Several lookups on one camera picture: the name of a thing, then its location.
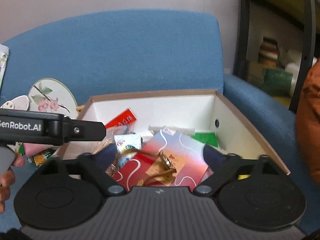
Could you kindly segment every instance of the pink flower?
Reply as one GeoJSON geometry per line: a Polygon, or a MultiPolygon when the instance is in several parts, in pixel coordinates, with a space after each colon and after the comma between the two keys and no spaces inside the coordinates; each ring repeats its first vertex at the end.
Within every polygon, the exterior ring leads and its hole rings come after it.
{"type": "Polygon", "coordinates": [[[54,111],[58,110],[58,108],[59,108],[58,98],[57,98],[57,100],[53,100],[53,99],[50,100],[50,108],[53,109],[54,111]]]}
{"type": "Polygon", "coordinates": [[[41,100],[38,100],[38,110],[40,112],[46,112],[47,108],[49,107],[48,103],[47,103],[47,99],[42,98],[41,100]]]}

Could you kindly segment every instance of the cardboard box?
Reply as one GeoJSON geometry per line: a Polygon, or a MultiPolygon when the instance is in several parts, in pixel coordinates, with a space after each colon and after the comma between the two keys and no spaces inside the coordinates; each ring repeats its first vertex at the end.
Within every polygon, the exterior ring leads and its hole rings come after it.
{"type": "Polygon", "coordinates": [[[292,73],[281,68],[266,67],[258,62],[247,62],[247,82],[271,96],[289,96],[292,73]]]}
{"type": "MultiPolygon", "coordinates": [[[[148,126],[195,128],[196,132],[215,132],[219,146],[245,159],[269,155],[287,174],[279,155],[249,120],[216,90],[164,90],[110,94],[90,97],[78,119],[104,124],[130,108],[136,116],[134,132],[144,142],[153,137],[148,126]]],[[[75,159],[97,142],[71,142],[56,152],[63,159],[75,159]]]]}

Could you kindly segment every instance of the white wavy line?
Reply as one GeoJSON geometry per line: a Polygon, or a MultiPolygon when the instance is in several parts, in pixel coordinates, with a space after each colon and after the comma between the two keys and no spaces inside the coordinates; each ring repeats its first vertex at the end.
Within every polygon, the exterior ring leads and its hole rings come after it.
{"type": "Polygon", "coordinates": [[[121,172],[118,171],[118,173],[120,174],[120,179],[116,180],[116,181],[121,181],[121,179],[123,179],[123,175],[121,174],[121,172]]]}
{"type": "Polygon", "coordinates": [[[184,180],[185,178],[191,179],[191,180],[193,181],[193,183],[195,184],[195,187],[197,186],[196,183],[195,183],[195,181],[193,180],[193,178],[191,178],[191,177],[189,177],[189,176],[184,176],[178,185],[176,184],[176,181],[177,181],[177,177],[176,177],[176,179],[174,180],[175,186],[180,186],[180,184],[183,182],[183,180],[184,180]]]}
{"type": "Polygon", "coordinates": [[[162,147],[159,149],[159,152],[161,152],[161,151],[162,151],[164,148],[166,148],[167,145],[168,145],[167,139],[164,137],[164,135],[163,135],[163,133],[162,133],[162,130],[160,130],[160,135],[161,135],[161,137],[164,139],[165,145],[162,146],[162,147]]]}
{"type": "Polygon", "coordinates": [[[187,148],[187,149],[189,149],[189,150],[194,151],[195,153],[197,153],[197,151],[195,151],[194,149],[192,149],[192,148],[190,148],[190,147],[185,146],[185,145],[182,144],[182,142],[181,142],[181,135],[182,135],[182,134],[180,134],[180,136],[179,136],[180,144],[181,144],[183,147],[185,147],[185,148],[187,148]]]}
{"type": "Polygon", "coordinates": [[[141,163],[136,160],[136,159],[130,159],[129,161],[136,161],[138,163],[138,166],[129,174],[128,178],[127,178],[127,189],[128,191],[130,191],[129,189],[129,179],[131,178],[131,176],[141,167],[141,163]]]}

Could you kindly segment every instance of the sofa backrest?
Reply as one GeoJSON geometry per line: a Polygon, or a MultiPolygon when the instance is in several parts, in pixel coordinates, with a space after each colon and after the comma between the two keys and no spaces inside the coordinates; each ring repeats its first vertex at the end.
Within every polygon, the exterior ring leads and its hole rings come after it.
{"type": "Polygon", "coordinates": [[[49,23],[6,42],[1,96],[58,79],[84,104],[91,95],[213,88],[223,92],[217,19],[171,10],[107,11],[49,23]]]}

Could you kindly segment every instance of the human hand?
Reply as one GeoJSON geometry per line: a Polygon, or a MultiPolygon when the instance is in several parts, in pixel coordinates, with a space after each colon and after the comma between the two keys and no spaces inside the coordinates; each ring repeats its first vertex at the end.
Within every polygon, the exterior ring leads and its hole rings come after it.
{"type": "MultiPolygon", "coordinates": [[[[16,158],[12,166],[23,166],[24,158],[16,153],[16,158]]],[[[10,198],[10,186],[15,183],[15,176],[13,170],[10,168],[0,177],[0,214],[4,212],[4,202],[10,198]]]]}

